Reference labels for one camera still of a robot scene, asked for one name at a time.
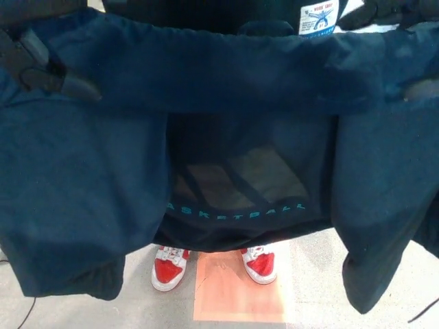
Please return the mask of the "robot left black hand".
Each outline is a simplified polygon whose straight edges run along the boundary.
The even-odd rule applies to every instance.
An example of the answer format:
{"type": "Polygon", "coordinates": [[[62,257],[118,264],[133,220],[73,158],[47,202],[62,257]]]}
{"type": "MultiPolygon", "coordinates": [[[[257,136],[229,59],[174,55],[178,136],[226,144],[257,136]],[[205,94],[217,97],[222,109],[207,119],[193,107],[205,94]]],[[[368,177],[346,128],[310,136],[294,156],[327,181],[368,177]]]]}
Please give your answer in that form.
{"type": "Polygon", "coordinates": [[[27,91],[42,89],[67,97],[98,101],[102,94],[84,76],[51,59],[51,52],[28,27],[87,8],[86,1],[2,1],[1,66],[27,91]]]}

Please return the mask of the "robot right black hand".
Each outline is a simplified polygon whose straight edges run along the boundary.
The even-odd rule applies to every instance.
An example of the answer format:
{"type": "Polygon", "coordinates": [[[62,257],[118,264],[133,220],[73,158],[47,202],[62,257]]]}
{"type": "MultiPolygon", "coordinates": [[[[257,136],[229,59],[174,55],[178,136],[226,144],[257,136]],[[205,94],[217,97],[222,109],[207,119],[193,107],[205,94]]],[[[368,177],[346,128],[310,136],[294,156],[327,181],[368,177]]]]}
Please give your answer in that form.
{"type": "MultiPolygon", "coordinates": [[[[338,25],[347,31],[369,25],[396,25],[407,30],[415,25],[438,21],[437,1],[364,1],[363,5],[346,14],[338,25]]],[[[431,75],[407,85],[403,90],[406,101],[438,97],[438,76],[431,75]]]]}

